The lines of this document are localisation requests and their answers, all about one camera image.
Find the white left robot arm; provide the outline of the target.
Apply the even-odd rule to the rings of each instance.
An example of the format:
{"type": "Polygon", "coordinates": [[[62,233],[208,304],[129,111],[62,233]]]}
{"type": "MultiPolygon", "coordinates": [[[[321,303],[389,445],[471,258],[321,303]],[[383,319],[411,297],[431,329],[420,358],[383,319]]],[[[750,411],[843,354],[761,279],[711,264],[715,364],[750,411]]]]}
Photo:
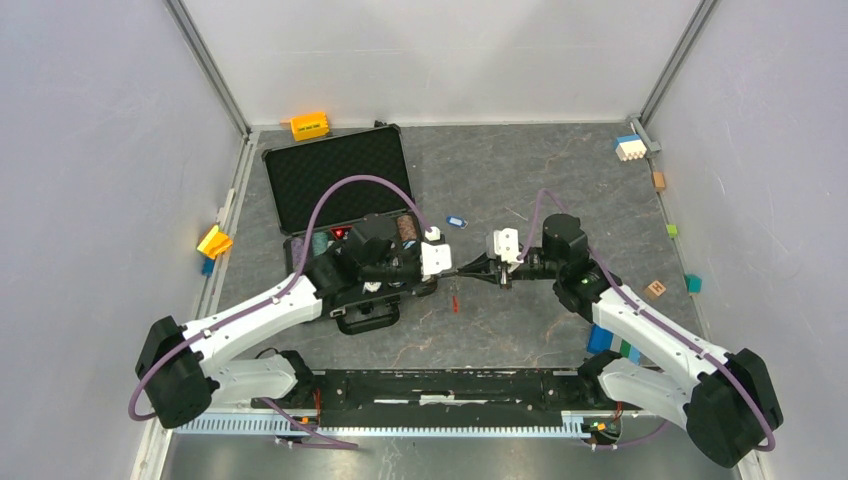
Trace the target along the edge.
{"type": "Polygon", "coordinates": [[[306,405],[314,381],[297,352],[269,359],[244,359],[242,353],[335,311],[436,282],[452,267],[450,246],[437,227],[412,228],[414,237],[396,219],[372,214],[344,235],[330,235],[321,254],[311,251],[315,238],[307,236],[304,262],[266,291],[183,324],[172,316],[155,321],[135,366],[139,385],[130,398],[130,417],[175,429],[217,404],[281,399],[290,407],[306,405]]]}

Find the blue key tag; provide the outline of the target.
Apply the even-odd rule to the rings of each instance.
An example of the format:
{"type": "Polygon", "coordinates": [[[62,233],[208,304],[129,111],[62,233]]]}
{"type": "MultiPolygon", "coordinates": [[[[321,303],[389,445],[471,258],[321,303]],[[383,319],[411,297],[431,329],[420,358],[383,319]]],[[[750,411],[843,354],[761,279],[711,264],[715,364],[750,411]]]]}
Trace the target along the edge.
{"type": "Polygon", "coordinates": [[[468,226],[468,223],[463,218],[457,216],[447,216],[446,222],[456,228],[465,229],[468,226]]]}

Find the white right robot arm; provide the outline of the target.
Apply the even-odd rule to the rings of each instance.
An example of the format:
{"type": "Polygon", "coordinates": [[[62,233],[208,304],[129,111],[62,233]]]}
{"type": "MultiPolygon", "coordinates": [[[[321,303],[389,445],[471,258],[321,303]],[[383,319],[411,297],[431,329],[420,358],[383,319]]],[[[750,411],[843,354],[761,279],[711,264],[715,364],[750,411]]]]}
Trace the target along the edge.
{"type": "Polygon", "coordinates": [[[460,276],[509,288],[519,280],[549,280],[559,303],[635,347],[650,368],[604,350],[578,370],[577,392],[591,408],[610,401],[653,413],[684,430],[715,464],[731,468],[750,452],[771,451],[783,414],[764,360],[736,353],[686,330],[640,299],[589,245],[579,218],[548,216],[541,244],[519,243],[513,229],[494,231],[487,252],[460,276]]]}

